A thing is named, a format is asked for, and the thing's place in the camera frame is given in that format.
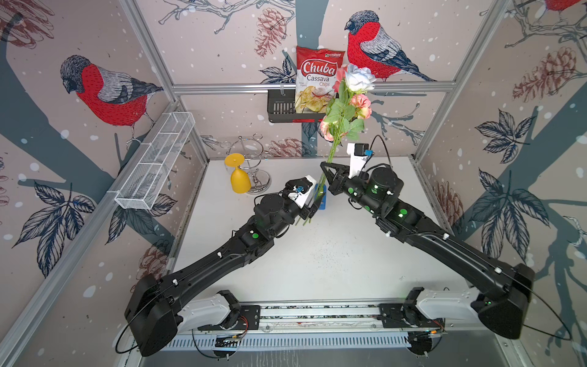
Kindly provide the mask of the pink artificial flower bouquet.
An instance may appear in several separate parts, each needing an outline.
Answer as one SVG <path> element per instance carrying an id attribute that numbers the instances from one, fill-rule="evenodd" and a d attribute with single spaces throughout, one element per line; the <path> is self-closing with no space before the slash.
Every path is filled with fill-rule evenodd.
<path id="1" fill-rule="evenodd" d="M 331 163 L 344 139 L 355 142 L 371 116 L 371 100 L 366 93 L 374 90 L 376 78 L 368 67 L 348 64 L 329 79 L 325 93 L 308 86 L 295 99 L 298 111 L 309 109 L 324 113 L 318 125 L 319 135 L 331 144 L 326 162 Z"/>

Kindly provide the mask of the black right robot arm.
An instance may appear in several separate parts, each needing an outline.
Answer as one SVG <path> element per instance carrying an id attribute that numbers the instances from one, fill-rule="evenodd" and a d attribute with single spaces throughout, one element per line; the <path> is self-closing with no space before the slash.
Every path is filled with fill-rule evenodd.
<path id="1" fill-rule="evenodd" d="M 404 182 L 388 164 L 356 176 L 348 165 L 323 162 L 320 167 L 331 194 L 347 195 L 370 212 L 386 236 L 426 252 L 471 284 L 461 292 L 413 288 L 401 306 L 406 324 L 421 326 L 446 318 L 478 321 L 499 336 L 520 338 L 531 303 L 532 269 L 490 258 L 401 200 Z"/>

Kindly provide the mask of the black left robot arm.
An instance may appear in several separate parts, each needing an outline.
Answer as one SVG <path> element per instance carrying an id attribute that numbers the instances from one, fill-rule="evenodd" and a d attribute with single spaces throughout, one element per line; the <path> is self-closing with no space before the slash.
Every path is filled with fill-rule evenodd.
<path id="1" fill-rule="evenodd" d="M 313 217 L 322 199 L 320 194 L 311 206 L 298 206 L 287 193 L 264 195 L 254 215 L 217 250 L 160 279 L 141 278 L 125 309 L 140 354 L 151 356 L 166 347 L 186 320 L 180 312 L 195 296 L 263 256 L 296 218 Z"/>

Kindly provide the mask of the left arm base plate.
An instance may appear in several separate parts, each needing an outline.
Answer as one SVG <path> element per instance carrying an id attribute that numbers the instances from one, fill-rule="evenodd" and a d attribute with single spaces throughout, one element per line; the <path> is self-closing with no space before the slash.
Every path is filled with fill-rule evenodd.
<path id="1" fill-rule="evenodd" d="M 197 327 L 199 331 L 238 331 L 258 330 L 261 319 L 261 307 L 259 305 L 240 305 L 235 310 L 230 310 L 228 316 L 216 325 Z"/>

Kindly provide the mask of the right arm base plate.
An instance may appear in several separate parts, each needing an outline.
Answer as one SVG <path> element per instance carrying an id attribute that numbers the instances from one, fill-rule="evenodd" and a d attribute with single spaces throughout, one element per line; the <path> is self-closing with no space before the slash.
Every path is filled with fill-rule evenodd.
<path id="1" fill-rule="evenodd" d="M 427 328 L 444 329 L 442 319 L 428 319 L 415 306 L 379 304 L 378 319 L 385 329 Z"/>

